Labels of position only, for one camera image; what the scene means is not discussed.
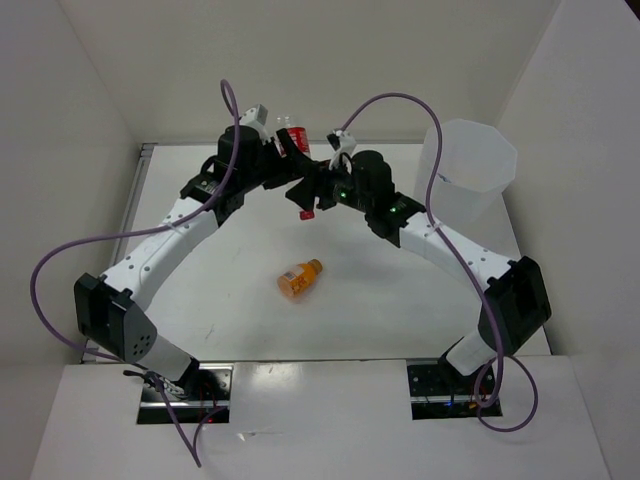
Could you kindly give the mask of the red label plastic bottle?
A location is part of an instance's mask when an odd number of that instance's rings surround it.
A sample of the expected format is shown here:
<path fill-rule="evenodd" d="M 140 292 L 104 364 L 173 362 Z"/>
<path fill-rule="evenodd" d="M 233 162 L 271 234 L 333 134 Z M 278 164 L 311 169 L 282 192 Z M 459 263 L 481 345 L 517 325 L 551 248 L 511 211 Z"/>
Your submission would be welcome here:
<path fill-rule="evenodd" d="M 300 125 L 300 122 L 298 122 L 298 119 L 295 116 L 286 114 L 279 115 L 276 118 L 276 127 L 276 131 L 280 129 L 286 129 L 296 147 L 306 156 L 310 157 L 311 150 L 307 137 L 307 131 Z M 285 151 L 281 145 L 281 142 L 278 139 L 276 140 L 280 154 L 281 156 L 284 156 Z M 302 221 L 311 220 L 315 218 L 315 213 L 313 210 L 300 210 L 299 218 Z"/>

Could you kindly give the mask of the orange plastic bottle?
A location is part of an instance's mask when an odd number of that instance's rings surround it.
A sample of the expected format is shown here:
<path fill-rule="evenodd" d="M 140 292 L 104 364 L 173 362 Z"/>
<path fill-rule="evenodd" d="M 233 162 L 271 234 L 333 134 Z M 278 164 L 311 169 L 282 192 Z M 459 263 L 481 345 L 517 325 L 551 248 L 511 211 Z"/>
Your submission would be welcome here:
<path fill-rule="evenodd" d="M 277 278 L 276 284 L 288 300 L 297 301 L 315 284 L 323 269 L 318 259 L 311 259 L 289 268 Z"/>

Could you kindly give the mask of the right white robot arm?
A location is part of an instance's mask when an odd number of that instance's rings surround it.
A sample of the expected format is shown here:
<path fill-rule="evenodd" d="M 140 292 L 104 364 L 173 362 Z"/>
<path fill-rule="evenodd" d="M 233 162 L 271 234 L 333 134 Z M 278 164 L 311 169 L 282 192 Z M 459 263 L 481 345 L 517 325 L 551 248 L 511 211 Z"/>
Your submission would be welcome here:
<path fill-rule="evenodd" d="M 441 357 L 440 385 L 460 393 L 474 373 L 498 355 L 516 353 L 550 318 L 539 265 L 497 254 L 429 216 L 425 207 L 396 190 L 383 156 L 365 150 L 342 155 L 338 165 L 292 152 L 285 161 L 296 185 L 286 196 L 302 208 L 337 204 L 363 213 L 370 230 L 416 254 L 474 291 L 482 303 L 477 326 Z"/>

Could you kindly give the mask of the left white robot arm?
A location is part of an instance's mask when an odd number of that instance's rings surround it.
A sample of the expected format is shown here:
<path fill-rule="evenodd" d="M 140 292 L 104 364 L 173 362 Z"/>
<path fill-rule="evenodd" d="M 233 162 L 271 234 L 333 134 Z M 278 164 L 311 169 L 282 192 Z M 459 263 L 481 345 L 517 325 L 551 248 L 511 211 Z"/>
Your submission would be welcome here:
<path fill-rule="evenodd" d="M 247 193 L 306 179 L 327 167 L 302 153 L 285 130 L 277 138 L 282 147 L 275 139 L 262 141 L 251 127 L 228 128 L 158 232 L 101 275 L 85 273 L 74 285 L 79 331 L 117 360 L 161 377 L 177 399 L 198 391 L 200 363 L 159 334 L 146 311 L 183 260 L 243 206 Z"/>

